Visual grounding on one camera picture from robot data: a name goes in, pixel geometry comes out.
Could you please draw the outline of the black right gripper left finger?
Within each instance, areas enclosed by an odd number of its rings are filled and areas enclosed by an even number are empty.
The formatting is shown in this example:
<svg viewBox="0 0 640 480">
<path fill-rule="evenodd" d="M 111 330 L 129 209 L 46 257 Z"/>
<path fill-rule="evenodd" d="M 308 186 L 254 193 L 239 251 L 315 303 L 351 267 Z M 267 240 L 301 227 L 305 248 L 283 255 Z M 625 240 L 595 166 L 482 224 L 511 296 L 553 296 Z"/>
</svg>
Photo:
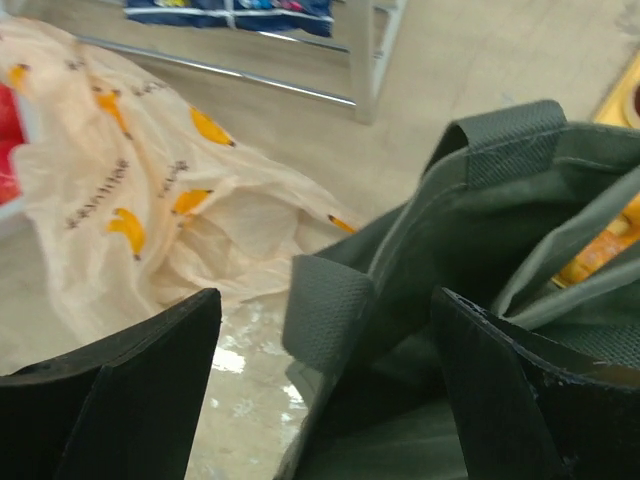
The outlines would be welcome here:
<svg viewBox="0 0 640 480">
<path fill-rule="evenodd" d="M 2 478 L 184 478 L 221 317 L 204 289 L 2 377 Z"/>
</svg>

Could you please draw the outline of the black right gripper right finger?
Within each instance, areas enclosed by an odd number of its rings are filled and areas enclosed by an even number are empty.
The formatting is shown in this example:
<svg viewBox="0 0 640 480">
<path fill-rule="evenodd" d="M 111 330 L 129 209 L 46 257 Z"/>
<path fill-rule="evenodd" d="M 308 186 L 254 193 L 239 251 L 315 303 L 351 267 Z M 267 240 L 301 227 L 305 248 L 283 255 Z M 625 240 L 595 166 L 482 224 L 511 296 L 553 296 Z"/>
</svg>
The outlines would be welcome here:
<svg viewBox="0 0 640 480">
<path fill-rule="evenodd" d="M 582 353 L 443 288 L 431 325 L 469 478 L 638 478 L 638 365 Z"/>
</svg>

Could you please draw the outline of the banana print plastic bag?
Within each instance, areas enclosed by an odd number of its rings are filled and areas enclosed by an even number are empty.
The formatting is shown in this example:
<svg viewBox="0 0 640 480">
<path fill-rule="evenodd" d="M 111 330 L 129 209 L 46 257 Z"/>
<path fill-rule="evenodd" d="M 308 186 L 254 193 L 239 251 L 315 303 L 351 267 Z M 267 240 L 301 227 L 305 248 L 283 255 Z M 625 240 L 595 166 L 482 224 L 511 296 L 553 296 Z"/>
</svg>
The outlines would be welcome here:
<svg viewBox="0 0 640 480">
<path fill-rule="evenodd" d="M 294 256 L 358 219 L 302 173 L 236 141 L 169 84 L 37 20 L 1 22 L 1 81 L 33 109 L 15 150 L 44 257 L 54 328 L 90 343 L 217 289 L 219 370 L 240 372 L 261 299 L 290 285 Z"/>
</svg>

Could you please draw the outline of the green fabric grocery bag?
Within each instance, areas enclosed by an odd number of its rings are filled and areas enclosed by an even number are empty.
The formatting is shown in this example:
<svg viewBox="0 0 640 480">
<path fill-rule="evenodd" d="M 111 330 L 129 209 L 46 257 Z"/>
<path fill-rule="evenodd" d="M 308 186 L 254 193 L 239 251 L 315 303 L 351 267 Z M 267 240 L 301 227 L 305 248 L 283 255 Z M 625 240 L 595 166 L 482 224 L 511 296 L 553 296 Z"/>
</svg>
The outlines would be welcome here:
<svg viewBox="0 0 640 480">
<path fill-rule="evenodd" d="M 434 342 L 448 289 L 527 331 L 639 367 L 639 240 L 553 278 L 639 191 L 635 129 L 539 101 L 451 123 L 413 196 L 292 263 L 282 342 L 308 413 L 281 479 L 471 479 Z"/>
</svg>

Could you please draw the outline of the blue chips bag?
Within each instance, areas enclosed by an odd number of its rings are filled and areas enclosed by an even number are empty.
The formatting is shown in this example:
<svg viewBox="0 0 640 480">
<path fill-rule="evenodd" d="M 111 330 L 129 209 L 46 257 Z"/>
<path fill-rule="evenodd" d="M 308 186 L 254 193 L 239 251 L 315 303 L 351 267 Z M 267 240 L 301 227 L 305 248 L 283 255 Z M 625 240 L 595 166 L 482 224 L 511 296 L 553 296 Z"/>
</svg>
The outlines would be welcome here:
<svg viewBox="0 0 640 480">
<path fill-rule="evenodd" d="M 330 1 L 128 0 L 123 11 L 127 19 L 143 24 L 269 33 L 302 30 L 326 38 L 334 23 Z"/>
</svg>

